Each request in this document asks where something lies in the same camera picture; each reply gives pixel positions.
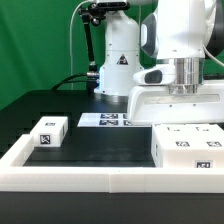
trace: white box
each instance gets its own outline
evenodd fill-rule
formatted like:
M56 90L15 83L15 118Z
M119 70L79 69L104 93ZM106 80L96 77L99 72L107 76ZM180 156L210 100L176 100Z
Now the white box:
M218 125L153 125L156 167L223 168L224 131Z
M42 117L30 134L36 147L60 147L67 131L67 117Z

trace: green wall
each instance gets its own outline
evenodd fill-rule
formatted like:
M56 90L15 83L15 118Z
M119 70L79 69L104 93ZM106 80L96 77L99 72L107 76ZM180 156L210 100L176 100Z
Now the green wall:
M27 91L50 89L70 75L69 25L77 0L0 0L0 109ZM144 7L144 18L155 6ZM128 11L136 18L138 7ZM104 27L91 28L97 64L104 62ZM74 23L75 73L88 70L83 25ZM219 59L224 61L224 54ZM145 67L153 60L141 53ZM208 60L207 73L223 73Z

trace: white plastic housing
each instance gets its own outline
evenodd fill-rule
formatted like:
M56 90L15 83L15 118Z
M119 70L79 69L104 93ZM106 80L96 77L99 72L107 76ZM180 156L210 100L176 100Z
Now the white plastic housing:
M153 72L153 71L157 71L157 70L162 72L161 82L147 84L145 82L146 74ZM133 79L139 85L169 85L176 80L175 66L172 64L156 65L155 67L153 67L151 69L146 69L146 70L135 73L133 76Z
M204 45L207 46L215 26L215 16L216 16L216 0L206 0L205 1L206 10L206 23L207 23L207 33L204 39Z
M157 9L157 59L204 58L205 1L160 0Z
M34 146L60 147L67 130L67 117L42 117L30 134Z
M139 63L139 26L123 11L106 14L106 60L95 93L128 96Z
M224 131L218 125L153 125L156 167L223 168Z
M136 86L127 112L133 125L223 123L224 81L204 81L193 95L171 95L167 86Z
M1 158L1 192L224 193L222 168L23 166L33 150L24 135Z

